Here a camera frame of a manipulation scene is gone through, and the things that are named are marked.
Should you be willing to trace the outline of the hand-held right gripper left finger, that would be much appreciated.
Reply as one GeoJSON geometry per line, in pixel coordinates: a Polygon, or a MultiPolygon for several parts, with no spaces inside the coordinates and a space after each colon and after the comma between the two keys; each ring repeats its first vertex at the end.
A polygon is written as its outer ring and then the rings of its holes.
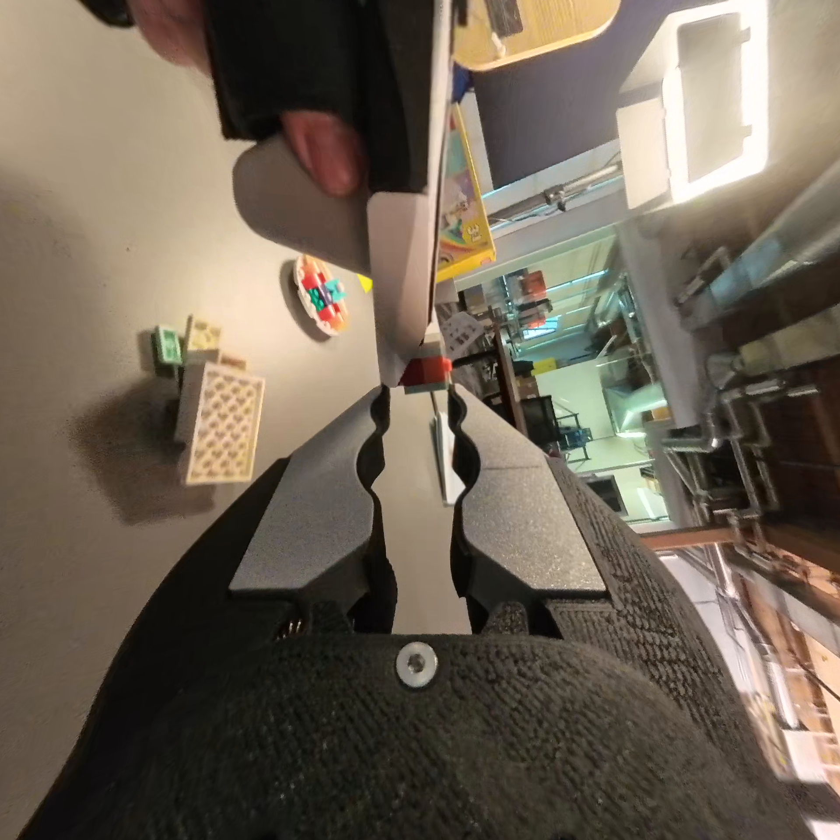
{"type": "Polygon", "coordinates": [[[391,393],[363,395],[293,452],[229,584],[231,595],[277,596],[309,612],[394,614],[382,504],[373,484],[385,467],[391,393]]]}

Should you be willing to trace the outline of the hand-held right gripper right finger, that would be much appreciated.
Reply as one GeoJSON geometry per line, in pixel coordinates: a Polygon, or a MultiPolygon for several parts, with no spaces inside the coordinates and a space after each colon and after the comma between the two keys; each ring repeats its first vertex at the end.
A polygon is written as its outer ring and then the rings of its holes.
{"type": "Polygon", "coordinates": [[[448,394],[455,504],[450,570],[471,623],[512,604],[527,623],[551,608],[606,610],[606,581],[546,454],[463,386],[448,394]]]}

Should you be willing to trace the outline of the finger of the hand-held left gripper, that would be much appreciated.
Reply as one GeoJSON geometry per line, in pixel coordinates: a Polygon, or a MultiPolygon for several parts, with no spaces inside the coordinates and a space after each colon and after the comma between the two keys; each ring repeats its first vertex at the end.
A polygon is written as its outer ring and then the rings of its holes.
{"type": "Polygon", "coordinates": [[[367,206],[381,382],[397,386],[424,341],[436,272],[436,205],[426,194],[376,193],[367,206]]]}
{"type": "Polygon", "coordinates": [[[429,195],[440,192],[453,90],[455,3],[433,1],[433,39],[429,89],[429,195]]]}

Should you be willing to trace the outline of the mint red orange lego block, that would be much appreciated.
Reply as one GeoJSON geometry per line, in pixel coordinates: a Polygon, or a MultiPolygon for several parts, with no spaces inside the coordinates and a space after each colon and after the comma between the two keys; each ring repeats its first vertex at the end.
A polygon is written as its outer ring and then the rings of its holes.
{"type": "Polygon", "coordinates": [[[452,361],[443,355],[415,358],[406,366],[399,386],[406,394],[447,391],[452,371],[452,361]]]}

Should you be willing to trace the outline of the white lego build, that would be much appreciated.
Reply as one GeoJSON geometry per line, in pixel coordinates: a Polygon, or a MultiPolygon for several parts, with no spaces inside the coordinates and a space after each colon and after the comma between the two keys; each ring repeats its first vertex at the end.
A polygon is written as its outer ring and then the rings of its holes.
{"type": "Polygon", "coordinates": [[[154,435],[182,487],[244,484],[254,475],[266,380],[222,338],[219,325],[194,314],[182,329],[158,324],[139,335],[154,435]]]}

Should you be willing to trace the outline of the colourful lego set box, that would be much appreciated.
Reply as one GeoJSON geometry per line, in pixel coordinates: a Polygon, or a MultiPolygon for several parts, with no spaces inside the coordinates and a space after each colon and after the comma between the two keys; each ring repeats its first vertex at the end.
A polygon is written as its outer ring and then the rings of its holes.
{"type": "Polygon", "coordinates": [[[436,282],[493,263],[497,250],[458,104],[449,110],[444,180],[439,202],[436,282]]]}

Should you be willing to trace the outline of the round white rainbow lego plate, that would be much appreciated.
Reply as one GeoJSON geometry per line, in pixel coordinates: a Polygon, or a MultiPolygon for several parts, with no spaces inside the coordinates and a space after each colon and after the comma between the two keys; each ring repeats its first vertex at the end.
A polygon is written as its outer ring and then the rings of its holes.
{"type": "Polygon", "coordinates": [[[347,329],[345,286],[323,260],[309,255],[297,257],[292,281],[305,312],[322,333],[332,338],[347,329]]]}

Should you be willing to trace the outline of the lego instruction booklet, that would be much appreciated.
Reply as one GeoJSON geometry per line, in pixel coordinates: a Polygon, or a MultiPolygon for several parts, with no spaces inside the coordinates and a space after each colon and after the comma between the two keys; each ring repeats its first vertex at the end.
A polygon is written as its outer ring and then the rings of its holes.
{"type": "Polygon", "coordinates": [[[455,470],[455,435],[448,418],[448,397],[445,392],[433,392],[433,436],[437,472],[445,506],[453,508],[465,491],[465,483],[455,470]]]}

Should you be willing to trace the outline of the wooden book stand white base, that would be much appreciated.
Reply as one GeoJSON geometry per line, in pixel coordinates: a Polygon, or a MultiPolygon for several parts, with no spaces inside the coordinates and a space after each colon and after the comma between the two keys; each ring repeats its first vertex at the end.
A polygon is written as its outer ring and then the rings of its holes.
{"type": "Polygon", "coordinates": [[[619,1],[470,1],[455,29],[455,62],[473,72],[504,67],[598,36],[619,1]]]}

